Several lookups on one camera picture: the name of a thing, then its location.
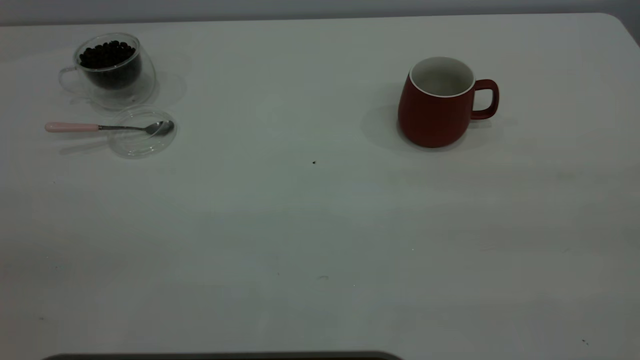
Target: pink spoon handle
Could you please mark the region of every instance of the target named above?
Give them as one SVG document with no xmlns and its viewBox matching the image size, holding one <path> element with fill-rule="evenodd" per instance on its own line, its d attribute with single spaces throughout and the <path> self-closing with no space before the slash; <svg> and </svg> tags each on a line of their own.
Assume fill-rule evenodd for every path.
<svg viewBox="0 0 640 360">
<path fill-rule="evenodd" d="M 44 129 L 50 133 L 80 133 L 98 131 L 97 124 L 73 124 L 71 122 L 48 122 Z"/>
</svg>

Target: wall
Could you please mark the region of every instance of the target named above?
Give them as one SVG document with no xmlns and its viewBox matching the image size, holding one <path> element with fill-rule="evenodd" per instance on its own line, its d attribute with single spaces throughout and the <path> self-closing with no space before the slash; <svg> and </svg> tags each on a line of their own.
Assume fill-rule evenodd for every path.
<svg viewBox="0 0 640 360">
<path fill-rule="evenodd" d="M 605 12 L 640 39 L 639 0 L 0 0 L 0 24 Z"/>
</svg>

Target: spoon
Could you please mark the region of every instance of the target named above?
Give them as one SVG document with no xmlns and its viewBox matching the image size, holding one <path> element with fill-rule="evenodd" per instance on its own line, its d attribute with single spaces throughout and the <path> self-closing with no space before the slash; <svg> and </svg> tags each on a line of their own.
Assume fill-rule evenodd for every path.
<svg viewBox="0 0 640 360">
<path fill-rule="evenodd" d="M 107 126 L 98 124 L 75 124 L 71 122 L 48 122 L 44 129 L 50 133 L 80 133 L 100 130 L 140 130 L 149 135 L 167 135 L 170 133 L 175 124 L 171 120 L 155 122 L 147 127 L 134 126 Z"/>
</svg>

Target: table surface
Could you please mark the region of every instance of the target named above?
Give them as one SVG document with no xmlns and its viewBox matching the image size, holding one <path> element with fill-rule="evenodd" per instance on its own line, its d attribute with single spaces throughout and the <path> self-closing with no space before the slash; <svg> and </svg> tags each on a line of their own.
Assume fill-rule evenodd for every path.
<svg viewBox="0 0 640 360">
<path fill-rule="evenodd" d="M 57 73 L 111 31 L 139 37 L 179 125 L 142 160 L 43 129 L 109 122 Z M 16 27 L 0 49 L 3 359 L 640 354 L 640 49 L 613 17 Z M 501 102 L 429 151 L 395 114 L 440 55 Z"/>
</svg>

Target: glass cup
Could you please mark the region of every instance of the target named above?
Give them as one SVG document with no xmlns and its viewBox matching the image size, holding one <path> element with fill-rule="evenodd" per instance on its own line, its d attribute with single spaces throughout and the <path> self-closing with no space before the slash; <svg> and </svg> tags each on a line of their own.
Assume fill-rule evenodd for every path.
<svg viewBox="0 0 640 360">
<path fill-rule="evenodd" d="M 125 42 L 135 49 L 135 53 L 125 61 L 102 69 L 89 69 L 81 64 L 80 55 L 87 48 L 110 43 Z M 146 101 L 156 86 L 156 70 L 133 35 L 110 33 L 100 35 L 80 45 L 74 53 L 74 66 L 60 70 L 58 81 L 66 91 L 88 97 L 107 109 L 123 109 Z M 77 70 L 82 90 L 74 89 L 64 80 L 65 74 Z"/>
</svg>

